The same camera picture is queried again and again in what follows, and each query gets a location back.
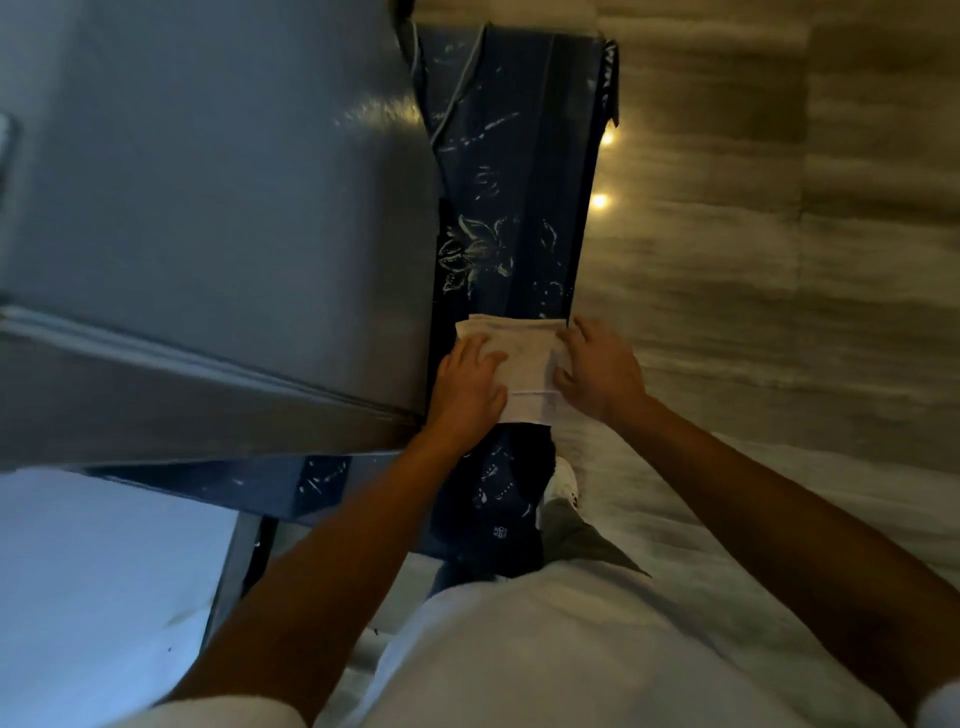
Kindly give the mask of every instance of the person's left arm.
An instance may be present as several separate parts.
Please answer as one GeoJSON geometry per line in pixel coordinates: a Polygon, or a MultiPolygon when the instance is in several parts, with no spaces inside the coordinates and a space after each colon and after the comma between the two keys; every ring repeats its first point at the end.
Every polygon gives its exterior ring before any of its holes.
{"type": "Polygon", "coordinates": [[[414,546],[441,484],[507,402],[479,358],[486,337],[457,342],[437,372],[424,430],[374,483],[270,566],[167,701],[259,695],[311,725],[356,641],[414,546]]]}

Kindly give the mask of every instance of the person's left hand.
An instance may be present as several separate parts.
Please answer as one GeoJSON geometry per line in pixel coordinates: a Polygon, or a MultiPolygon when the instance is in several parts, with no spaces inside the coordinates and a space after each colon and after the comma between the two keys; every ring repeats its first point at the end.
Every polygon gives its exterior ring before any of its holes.
{"type": "Polygon", "coordinates": [[[500,420],[507,406],[507,388],[493,384],[493,373],[507,360],[504,352],[480,358],[489,337],[459,339],[437,369],[426,430],[464,454],[476,447],[500,420]]]}

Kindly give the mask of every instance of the person's right arm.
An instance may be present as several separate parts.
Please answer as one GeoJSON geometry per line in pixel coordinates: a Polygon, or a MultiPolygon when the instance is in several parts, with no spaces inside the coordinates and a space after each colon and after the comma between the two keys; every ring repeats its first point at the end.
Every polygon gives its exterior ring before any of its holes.
{"type": "Polygon", "coordinates": [[[570,404],[652,465],[723,547],[907,722],[960,677],[960,593],[845,511],[646,394],[630,347],[577,318],[558,332],[570,404]]]}

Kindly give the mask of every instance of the person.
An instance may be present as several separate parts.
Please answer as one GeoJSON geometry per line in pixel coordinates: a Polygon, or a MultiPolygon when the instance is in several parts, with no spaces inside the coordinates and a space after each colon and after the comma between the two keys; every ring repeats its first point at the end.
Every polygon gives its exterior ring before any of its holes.
{"type": "MultiPolygon", "coordinates": [[[[567,401],[646,459],[726,550],[907,723],[960,725],[960,595],[877,531],[647,394],[599,321],[558,332],[567,401]]],[[[459,341],[427,422],[369,488],[279,558],[139,726],[301,728],[314,721],[391,587],[438,489],[496,424],[506,357],[459,341]]],[[[802,726],[731,666],[654,582],[576,513],[558,468],[542,570],[420,606],[350,726],[802,726]]]]}

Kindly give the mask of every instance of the forearm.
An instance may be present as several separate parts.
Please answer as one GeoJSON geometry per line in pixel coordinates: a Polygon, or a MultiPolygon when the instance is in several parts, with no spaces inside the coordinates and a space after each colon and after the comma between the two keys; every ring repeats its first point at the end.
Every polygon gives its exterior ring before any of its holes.
{"type": "Polygon", "coordinates": [[[459,456],[442,436],[415,438],[270,566],[168,699],[262,695],[311,724],[459,456]]]}
{"type": "Polygon", "coordinates": [[[727,551],[909,719],[960,673],[960,595],[882,534],[651,398],[610,425],[727,551]]]}

